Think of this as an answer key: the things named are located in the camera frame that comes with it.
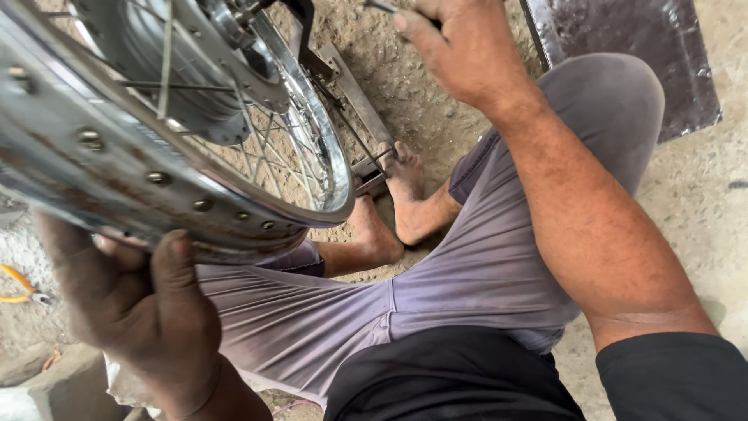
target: black shirt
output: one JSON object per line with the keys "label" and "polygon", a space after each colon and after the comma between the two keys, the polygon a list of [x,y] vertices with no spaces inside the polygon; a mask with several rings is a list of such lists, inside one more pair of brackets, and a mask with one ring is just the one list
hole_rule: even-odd
{"label": "black shirt", "polygon": [[[607,346],[597,365],[618,421],[748,420],[748,363],[719,337],[637,336]],[[356,353],[325,412],[325,421],[583,418],[550,354],[487,327],[439,327]]]}

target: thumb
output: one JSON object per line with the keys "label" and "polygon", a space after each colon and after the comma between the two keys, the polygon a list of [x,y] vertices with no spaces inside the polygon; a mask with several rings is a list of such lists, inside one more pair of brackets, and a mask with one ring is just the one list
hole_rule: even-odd
{"label": "thumb", "polygon": [[427,66],[433,67],[448,48],[447,40],[424,15],[409,10],[395,13],[395,27],[418,50]]}
{"label": "thumb", "polygon": [[192,242],[184,229],[161,239],[151,258],[151,278],[161,305],[196,303],[202,299],[192,261]]}

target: black sleeve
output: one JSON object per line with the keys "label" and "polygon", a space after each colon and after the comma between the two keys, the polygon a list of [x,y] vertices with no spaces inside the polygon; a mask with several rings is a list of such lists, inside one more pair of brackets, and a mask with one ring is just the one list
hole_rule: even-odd
{"label": "black sleeve", "polygon": [[636,336],[600,351],[597,366],[618,421],[748,420],[748,363],[718,336]]}

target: screwdriver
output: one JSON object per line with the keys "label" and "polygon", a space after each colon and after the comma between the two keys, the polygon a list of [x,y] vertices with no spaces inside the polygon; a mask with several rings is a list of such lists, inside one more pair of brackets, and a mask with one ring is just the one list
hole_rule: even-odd
{"label": "screwdriver", "polygon": [[[364,7],[374,7],[375,9],[383,10],[390,14],[395,14],[399,10],[397,7],[387,3],[383,0],[366,0],[364,2]],[[429,19],[431,21],[431,24],[436,27],[439,31],[441,31],[441,22],[438,20]]]}

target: bare foot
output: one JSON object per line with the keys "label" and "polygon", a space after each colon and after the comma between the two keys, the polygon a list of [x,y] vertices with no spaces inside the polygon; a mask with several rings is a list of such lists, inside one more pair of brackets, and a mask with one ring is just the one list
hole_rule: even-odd
{"label": "bare foot", "polygon": [[362,252],[373,267],[395,264],[402,258],[402,244],[381,221],[371,195],[356,199],[348,221],[356,232],[355,243],[361,245]]}
{"label": "bare foot", "polygon": [[[389,148],[381,143],[378,153]],[[405,244],[413,246],[423,239],[419,233],[418,205],[423,203],[423,165],[420,155],[414,153],[405,143],[396,142],[397,159],[392,154],[380,158],[382,168],[387,172],[387,187],[395,202],[395,227],[397,237]]]}

